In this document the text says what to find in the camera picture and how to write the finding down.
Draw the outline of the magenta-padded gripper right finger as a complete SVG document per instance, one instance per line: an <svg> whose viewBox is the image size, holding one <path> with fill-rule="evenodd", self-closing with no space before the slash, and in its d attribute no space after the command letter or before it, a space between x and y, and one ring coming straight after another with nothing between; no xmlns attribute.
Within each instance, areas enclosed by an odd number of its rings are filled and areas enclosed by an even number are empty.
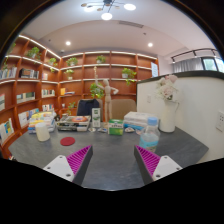
<svg viewBox="0 0 224 224"><path fill-rule="evenodd" d="M134 156L145 185L182 169L168 155L158 156L138 145L134 146Z"/></svg>

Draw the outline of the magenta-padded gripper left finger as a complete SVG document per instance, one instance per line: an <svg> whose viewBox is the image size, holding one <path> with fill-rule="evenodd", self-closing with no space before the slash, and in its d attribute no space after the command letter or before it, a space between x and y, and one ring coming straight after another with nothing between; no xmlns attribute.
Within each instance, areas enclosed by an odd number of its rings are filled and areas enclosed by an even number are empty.
<svg viewBox="0 0 224 224"><path fill-rule="evenodd" d="M77 185L81 185L92 155L93 147L89 145L69 156L57 156L44 167L44 170Z"/></svg>

